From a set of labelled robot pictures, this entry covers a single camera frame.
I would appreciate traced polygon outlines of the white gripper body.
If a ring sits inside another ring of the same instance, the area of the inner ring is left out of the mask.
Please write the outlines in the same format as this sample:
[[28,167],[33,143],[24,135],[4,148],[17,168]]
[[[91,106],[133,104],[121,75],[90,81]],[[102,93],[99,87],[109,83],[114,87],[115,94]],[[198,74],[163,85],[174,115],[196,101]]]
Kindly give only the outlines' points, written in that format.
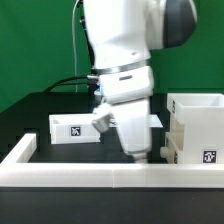
[[100,132],[116,122],[118,137],[126,155],[146,163],[151,151],[150,103],[154,85],[150,66],[99,77],[103,102],[94,109],[92,125]]

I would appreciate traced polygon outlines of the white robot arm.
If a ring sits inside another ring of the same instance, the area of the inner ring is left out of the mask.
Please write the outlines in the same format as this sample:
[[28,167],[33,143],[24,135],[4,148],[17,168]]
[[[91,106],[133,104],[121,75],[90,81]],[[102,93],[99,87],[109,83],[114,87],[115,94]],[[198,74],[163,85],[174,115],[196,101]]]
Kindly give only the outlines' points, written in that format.
[[92,125],[116,122],[125,154],[145,162],[151,151],[152,50],[183,45],[195,30],[193,0],[83,0],[87,36],[102,101]]

